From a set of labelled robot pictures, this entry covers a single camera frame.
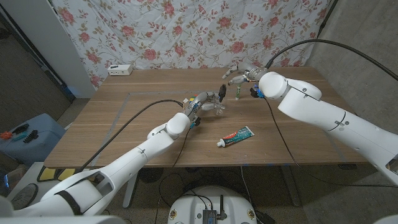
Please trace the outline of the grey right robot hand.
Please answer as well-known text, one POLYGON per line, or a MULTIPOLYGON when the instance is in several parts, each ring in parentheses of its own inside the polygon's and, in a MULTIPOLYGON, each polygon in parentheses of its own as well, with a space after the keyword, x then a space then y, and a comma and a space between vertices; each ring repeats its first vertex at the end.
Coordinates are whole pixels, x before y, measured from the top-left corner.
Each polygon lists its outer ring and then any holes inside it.
POLYGON ((237 72, 239 75, 232 78, 228 82, 228 85, 241 85, 245 82, 259 81, 261 77, 268 72, 268 69, 241 62, 237 65, 233 65, 221 78, 225 80, 234 72, 237 72))

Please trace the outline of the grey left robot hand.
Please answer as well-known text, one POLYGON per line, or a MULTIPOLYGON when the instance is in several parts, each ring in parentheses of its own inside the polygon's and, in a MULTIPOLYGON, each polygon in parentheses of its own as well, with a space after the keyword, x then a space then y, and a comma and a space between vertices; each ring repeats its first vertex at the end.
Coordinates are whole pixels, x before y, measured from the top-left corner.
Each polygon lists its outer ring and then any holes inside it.
POLYGON ((220 102, 219 94, 215 92, 202 92, 189 103, 183 113, 192 119, 200 110, 216 110, 218 113, 224 109, 225 106, 220 102))

